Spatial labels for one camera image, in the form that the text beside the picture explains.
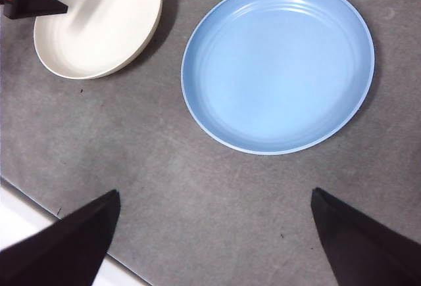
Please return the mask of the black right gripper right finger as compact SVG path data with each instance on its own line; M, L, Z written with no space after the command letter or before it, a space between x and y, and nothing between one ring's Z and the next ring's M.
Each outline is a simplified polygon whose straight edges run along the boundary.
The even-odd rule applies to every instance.
M420 244L317 187L310 207L339 285L419 285Z

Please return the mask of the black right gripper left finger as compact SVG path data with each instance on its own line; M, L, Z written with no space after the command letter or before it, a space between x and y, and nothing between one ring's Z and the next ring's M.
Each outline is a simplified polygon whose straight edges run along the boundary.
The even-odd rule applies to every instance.
M120 195L105 193L1 251L2 285L92 285L111 245Z

